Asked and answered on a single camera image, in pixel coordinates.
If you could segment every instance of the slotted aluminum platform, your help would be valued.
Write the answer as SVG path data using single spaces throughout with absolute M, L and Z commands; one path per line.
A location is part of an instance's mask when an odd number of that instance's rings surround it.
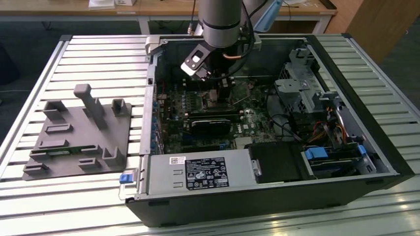
M 352 39 L 317 36 L 415 173 L 396 187 L 343 207 L 147 228 L 125 208 L 120 174 L 23 181 L 23 168 L 41 130 L 45 101 L 80 106 L 72 89 L 89 83 L 101 104 L 133 105 L 127 169 L 139 165 L 145 36 L 73 36 L 60 41 L 0 148 L 0 235 L 391 235 L 420 230 L 420 115 Z M 135 186 L 125 189 L 135 193 Z

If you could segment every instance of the floor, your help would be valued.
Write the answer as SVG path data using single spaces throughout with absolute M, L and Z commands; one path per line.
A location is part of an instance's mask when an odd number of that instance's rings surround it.
M 185 33 L 188 22 L 151 23 L 151 33 Z M 7 136 L 20 108 L 40 76 L 63 34 L 139 34 L 136 22 L 55 22 L 45 30 L 39 22 L 0 22 L 0 43 L 19 68 L 21 77 L 0 86 L 0 142 Z M 380 65 L 401 91 L 420 107 L 420 18 Z

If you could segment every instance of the power supply label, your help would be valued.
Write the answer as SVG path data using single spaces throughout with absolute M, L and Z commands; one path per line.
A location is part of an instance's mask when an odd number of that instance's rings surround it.
M 187 189 L 229 187 L 224 157 L 185 160 Z

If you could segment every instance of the barcode sticker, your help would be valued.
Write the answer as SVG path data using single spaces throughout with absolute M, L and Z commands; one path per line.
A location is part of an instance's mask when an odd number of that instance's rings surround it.
M 176 164 L 184 164 L 185 163 L 185 157 L 184 156 L 173 156 L 169 158 L 169 164 L 176 165 Z

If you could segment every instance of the table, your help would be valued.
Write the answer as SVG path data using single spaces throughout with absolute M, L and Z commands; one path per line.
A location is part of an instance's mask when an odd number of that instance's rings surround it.
M 140 7 L 140 28 L 143 34 L 149 34 L 149 21 L 188 21 L 191 20 L 193 0 L 141 0 Z M 281 7 L 276 21 L 316 21 L 313 34 L 324 33 L 331 17 L 336 10 L 327 9 L 319 0 L 309 0 L 307 3 L 293 4 L 299 8 Z
M 133 6 L 89 11 L 88 0 L 0 0 L 0 21 L 137 21 L 141 34 L 151 34 L 149 21 L 189 20 L 192 3 L 192 0 L 137 0 Z M 276 21 L 316 21 L 313 33 L 323 33 L 336 10 L 327 9 L 319 0 L 293 6 L 299 8 L 291 8 L 291 17 L 289 9 L 283 7 Z
M 136 189 L 128 186 L 120 192 L 119 173 L 23 181 L 23 168 L 45 119 L 40 110 L 53 99 L 63 99 L 67 107 L 83 105 L 73 96 L 79 83 L 91 84 L 91 94 L 101 104 L 124 98 L 133 105 L 127 169 L 139 166 L 148 70 L 145 37 L 73 36 L 59 42 L 0 146 L 1 235 L 336 236 L 396 235 L 420 230 L 420 111 L 355 40 L 339 34 L 319 35 L 317 39 L 417 174 L 393 188 L 369 193 L 347 206 L 147 228 L 124 206 L 124 197 Z M 328 79 L 325 84 L 333 89 Z

